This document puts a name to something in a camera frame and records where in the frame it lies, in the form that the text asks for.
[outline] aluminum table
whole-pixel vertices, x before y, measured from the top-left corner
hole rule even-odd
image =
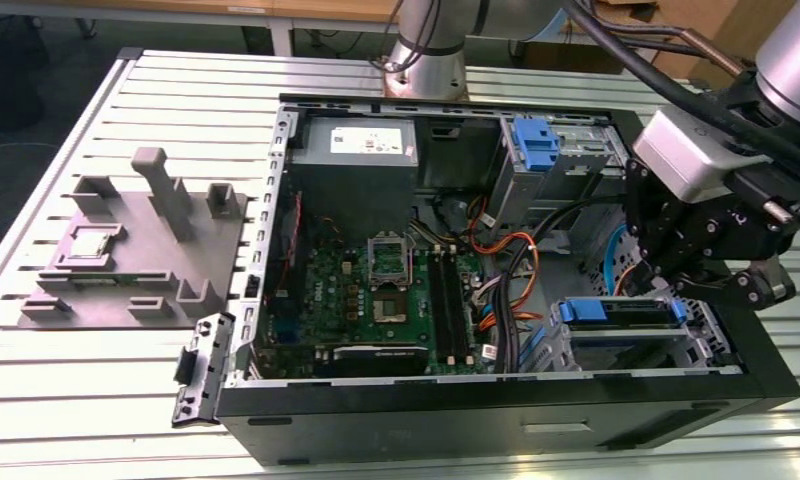
[[[800,478],[800,399],[726,420],[654,451],[470,458],[265,470],[222,427],[172,430],[175,360],[186,330],[36,332],[14,328],[56,249],[79,175],[147,190],[130,158],[170,154],[170,173],[202,192],[215,181],[259,211],[278,96],[378,96],[365,62],[146,51],[119,59],[0,245],[0,477],[286,475],[315,478]],[[473,100],[635,110],[662,98],[631,76],[469,69]],[[243,241],[257,238],[247,224]],[[800,235],[784,263],[798,298],[761,317],[800,381]],[[245,287],[234,274],[233,292]]]

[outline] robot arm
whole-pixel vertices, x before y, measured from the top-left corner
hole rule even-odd
[[[800,229],[800,0],[760,51],[758,68],[729,89],[700,96],[625,47],[579,0],[406,0],[383,66],[389,94],[462,97],[466,36],[527,39],[561,7],[672,101],[626,168],[629,230],[642,256],[626,292],[670,285],[685,297],[752,310],[792,299],[778,255]],[[752,264],[730,276],[713,269],[724,260]]]
[[[466,91],[467,36],[529,40],[566,18],[561,2],[402,0],[398,43],[382,67],[393,97],[454,100]]]

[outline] cable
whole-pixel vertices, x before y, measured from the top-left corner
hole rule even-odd
[[[493,278],[493,280],[490,280],[489,282],[486,282],[483,284],[483,286],[475,291],[475,293],[471,294],[471,303],[479,303],[481,302],[481,297],[483,297],[483,294],[495,287],[495,285],[498,285],[498,282],[501,281],[502,276],[499,275],[498,277]]]
[[[443,245],[457,243],[455,238],[445,236],[445,235],[439,235],[437,232],[434,232],[433,228],[430,228],[430,225],[427,225],[425,222],[422,222],[418,218],[414,218],[410,221],[410,224],[415,228],[415,231],[418,233],[429,236],[430,238],[437,239],[438,243],[442,243]]]
[[[391,29],[394,19],[398,16],[398,11],[401,10],[403,1],[405,0],[398,1],[398,4],[395,5],[395,9],[391,12],[391,17],[389,19],[389,23],[386,24],[386,31],[383,32],[383,42],[382,42],[382,46],[381,46],[381,52],[386,51],[386,38],[389,37],[389,30]],[[437,11],[437,16],[433,21],[433,27],[430,28],[430,35],[427,37],[427,41],[422,45],[421,42],[422,42],[422,38],[425,36],[425,30],[427,30],[427,24],[430,23],[430,18],[431,18],[433,12],[434,12],[434,8]],[[378,70],[381,70],[385,73],[393,73],[393,74],[406,72],[410,68],[413,68],[413,66],[418,63],[421,58],[425,56],[425,51],[430,48],[430,44],[433,43],[433,39],[434,39],[434,36],[437,33],[437,25],[439,23],[439,15],[441,14],[442,14],[442,0],[431,0],[430,9],[427,10],[427,16],[425,17],[425,22],[422,23],[422,29],[418,32],[418,38],[415,39],[415,48],[413,48],[413,51],[410,52],[410,55],[407,56],[406,60],[403,61],[403,63],[401,63],[401,66],[398,68],[387,68],[387,66],[385,64],[381,65],[381,63],[377,60],[371,60],[370,63],[374,66],[374,68],[377,68]]]
[[[582,6],[593,14],[593,16],[597,18],[597,20],[599,20],[599,23],[605,26],[605,28],[607,28],[613,32],[629,33],[633,35],[668,35],[668,36],[674,36],[674,37],[681,37],[682,34],[685,33],[685,28],[676,27],[676,26],[623,25],[622,23],[610,22],[605,18],[599,17],[599,13],[597,12],[597,1],[595,0],[585,0],[582,2]]]
[[[685,42],[694,47],[696,51],[701,52],[701,57],[708,58],[717,66],[720,66],[733,77],[738,77],[746,70],[745,65],[733,56],[728,55],[718,46],[709,40],[702,33],[693,28],[684,28],[665,25],[623,25],[609,22],[597,12],[597,5],[593,0],[583,0],[583,7],[599,20],[599,23],[613,32],[627,33],[635,35],[656,34],[673,35],[680,37]]]
[[[495,318],[505,318],[503,315],[499,316],[499,311],[502,310],[501,304],[501,289],[497,288],[493,290],[491,295],[491,304],[494,309]],[[511,348],[509,342],[509,332],[507,332],[507,322],[495,322],[495,328],[498,330],[498,354],[495,355],[495,373],[509,373],[509,367],[506,365],[507,359],[511,358]]]
[[[339,58],[341,58],[342,55],[347,55],[350,52],[353,52],[353,49],[357,48],[357,45],[359,45],[359,42],[362,41],[362,37],[363,36],[365,36],[365,32],[359,32],[359,36],[357,37],[357,39],[350,44],[350,47],[347,47],[347,49],[342,50],[341,52],[335,52],[335,55]]]
[[[605,29],[579,3],[579,0],[567,1],[563,8],[597,43],[623,62],[629,71],[670,103],[709,125],[738,138],[754,149],[768,154],[776,162],[786,167],[789,173],[794,174],[797,170],[800,170],[800,148],[798,146],[774,132],[753,125],[721,105],[712,103],[680,85]]]
[[[635,268],[638,268],[638,265],[633,265],[631,267],[629,267],[626,269],[626,271],[623,272],[623,274],[619,276],[619,281],[617,282],[617,288],[614,289],[614,295],[623,294],[623,287],[626,286],[626,277],[629,275],[631,275],[631,272],[635,271]]]
[[[51,147],[59,150],[59,145],[52,145],[50,143],[38,143],[38,142],[18,142],[18,143],[3,143],[0,144],[0,148],[6,147]]]
[[[551,230],[554,230],[554,228],[561,224],[561,222],[566,218],[569,218],[573,215],[573,213],[575,213],[577,211],[582,210],[583,208],[586,208],[591,205],[597,205],[597,204],[602,204],[602,203],[623,203],[625,200],[626,200],[626,195],[610,195],[610,196],[603,196],[603,197],[591,197],[585,200],[579,200],[579,201],[571,203],[570,205],[567,205],[566,207],[562,207],[561,209],[555,210],[553,212],[553,214],[549,215],[549,217],[541,222],[541,224],[534,229],[534,234],[533,234],[534,245],[537,246],[537,244],[543,240],[543,238],[546,237],[549,232]],[[514,337],[511,338],[511,341],[505,342],[505,345],[509,345],[509,344],[515,345],[515,349],[513,349],[510,352],[507,352],[511,354],[514,351],[515,352],[519,351],[519,348],[518,348],[519,332],[515,329],[515,318],[514,318],[513,310],[510,309],[510,307],[505,308],[503,296],[505,296],[506,292],[510,291],[510,277],[511,277],[513,272],[515,272],[517,269],[519,268],[522,259],[526,254],[527,254],[526,249],[521,249],[514,253],[513,260],[510,262],[510,267],[502,273],[502,279],[501,279],[498,288],[495,289],[495,291],[493,293],[493,296],[495,298],[498,298],[499,302],[501,302],[501,305],[497,302],[493,303],[493,306],[495,308],[494,313],[495,313],[495,318],[497,318],[497,325],[499,325],[499,335],[502,334],[501,333],[501,325],[502,324],[505,324],[505,330],[509,331],[506,333],[514,335]],[[502,356],[501,337],[499,337],[498,356],[499,357]],[[507,359],[503,362],[505,368],[507,369],[506,370],[507,373],[514,373],[518,369],[518,361],[519,361],[518,353],[514,357],[507,357]]]
[[[605,250],[605,261],[602,262],[602,276],[605,277],[605,289],[607,290],[609,295],[614,295],[614,288],[617,287],[617,282],[614,281],[614,255],[617,255],[617,245],[619,243],[619,239],[623,238],[625,233],[626,225],[621,225],[611,234],[611,239],[609,240],[609,248]]]
[[[471,242],[471,247],[475,249],[475,251],[482,254],[482,255],[493,255],[498,252],[501,252],[502,250],[505,250],[510,244],[513,243],[514,240],[521,239],[523,237],[529,237],[529,234],[525,232],[514,232],[511,234],[509,234],[507,236],[505,236],[493,246],[487,247],[485,245],[478,244],[477,240],[475,240],[475,227],[478,226],[478,222],[481,221],[481,217],[483,216],[483,212],[486,211],[486,205],[487,205],[487,199],[483,199],[483,202],[481,204],[481,212],[478,213],[478,215],[475,216],[474,220],[471,221],[471,224],[469,226],[469,240]],[[533,241],[531,238],[527,238],[529,244],[535,245],[537,243]]]
[[[434,245],[442,245],[446,247],[450,245],[447,241],[439,238],[439,236],[435,233],[433,233],[433,231],[429,228],[426,228],[426,225],[421,221],[413,219],[413,221],[410,222],[410,227],[418,232],[418,234],[425,238],[425,240],[427,240]]]
[[[273,293],[275,297],[279,294],[279,290],[282,290],[282,286],[285,285],[285,281],[289,277],[289,270],[291,269],[291,259],[294,255],[297,255],[297,238],[299,236],[299,225],[303,218],[303,192],[297,194],[297,223],[294,224],[294,234],[291,235],[291,243],[289,244],[289,253],[287,258],[285,259],[285,267],[282,270],[282,277],[279,278],[279,283],[277,284],[277,291]]]
[[[533,312],[515,312],[514,317],[517,320],[542,320],[543,315]],[[481,332],[486,332],[490,328],[495,326],[495,315],[490,313],[483,321],[478,324],[478,330]]]
[[[690,57],[709,58],[708,55],[690,45],[677,43],[658,42],[656,40],[643,40],[641,38],[619,37],[626,45],[633,48],[650,48],[660,52],[678,53]]]

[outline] power supply label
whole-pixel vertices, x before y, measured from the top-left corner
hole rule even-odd
[[[403,155],[403,131],[399,128],[339,127],[333,130],[331,152]]]

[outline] expansion slot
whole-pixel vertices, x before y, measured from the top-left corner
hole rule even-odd
[[[427,274],[430,276],[430,303],[433,323],[437,332],[437,358],[441,363],[454,359],[451,341],[451,312],[446,298],[446,285],[442,275],[443,257],[439,253],[427,256]]]
[[[471,359],[469,350],[469,331],[466,329],[466,311],[463,308],[463,285],[457,270],[457,255],[446,255],[442,261],[442,275],[449,305],[449,318],[451,320],[451,343],[454,356],[458,363]]]

